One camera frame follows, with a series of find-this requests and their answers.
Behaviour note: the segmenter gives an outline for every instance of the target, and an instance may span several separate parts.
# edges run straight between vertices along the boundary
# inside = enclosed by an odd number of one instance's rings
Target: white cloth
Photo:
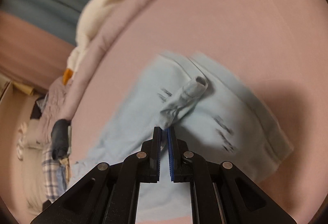
[[[19,126],[19,129],[17,131],[18,133],[18,141],[16,145],[16,151],[17,151],[17,157],[19,160],[23,160],[23,149],[24,149],[24,140],[26,137],[27,132],[27,124],[26,122],[21,123]]]
[[[83,8],[76,26],[76,47],[67,59],[67,68],[74,73],[78,71],[80,63],[88,51],[89,43],[120,1],[90,0]]]
[[[154,126],[171,124],[191,151],[215,163],[231,161],[255,181],[273,173],[292,150],[270,112],[230,72],[201,54],[188,59],[166,53],[143,72],[98,145],[72,166],[69,185],[100,162],[122,162],[152,137]],[[170,181],[166,148],[160,168],[159,183],[141,185],[137,221],[191,214],[189,184]]]

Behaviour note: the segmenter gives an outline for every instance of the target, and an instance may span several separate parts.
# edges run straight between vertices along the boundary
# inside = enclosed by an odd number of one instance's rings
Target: plaid shirt
[[[46,189],[46,198],[50,202],[58,199],[58,182],[56,172],[60,166],[58,160],[53,160],[51,155],[51,143],[43,148],[42,152],[42,171],[44,175],[44,185]]]

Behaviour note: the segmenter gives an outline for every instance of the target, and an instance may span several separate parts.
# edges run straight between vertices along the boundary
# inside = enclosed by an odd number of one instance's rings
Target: pile of clothes
[[[70,122],[57,121],[70,85],[64,86],[61,77],[55,80],[47,95],[35,101],[29,122],[18,130],[17,156],[23,163],[24,192],[34,215],[46,201],[52,203],[66,191],[71,176]],[[54,126],[66,130],[52,132]]]

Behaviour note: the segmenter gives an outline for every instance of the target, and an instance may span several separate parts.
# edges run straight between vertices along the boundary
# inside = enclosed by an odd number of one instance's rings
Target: bed
[[[297,223],[308,223],[328,192],[327,28],[325,0],[125,0],[92,41],[95,57],[81,64],[62,110],[73,117],[71,163],[96,143],[157,53],[201,51],[278,118],[295,150],[260,186]]]

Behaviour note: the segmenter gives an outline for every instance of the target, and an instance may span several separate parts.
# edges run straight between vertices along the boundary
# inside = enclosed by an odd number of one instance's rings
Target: pink blanket
[[[71,160],[85,156],[155,54],[201,51],[278,118],[295,150],[261,187],[308,223],[328,192],[327,30],[325,0],[125,0],[92,41],[60,112],[74,117]]]
[[[59,119],[60,109],[64,105],[66,94],[71,86],[62,83],[62,77],[56,79],[49,87],[48,101],[36,129],[36,140],[43,144],[51,142],[51,131],[55,122]]]

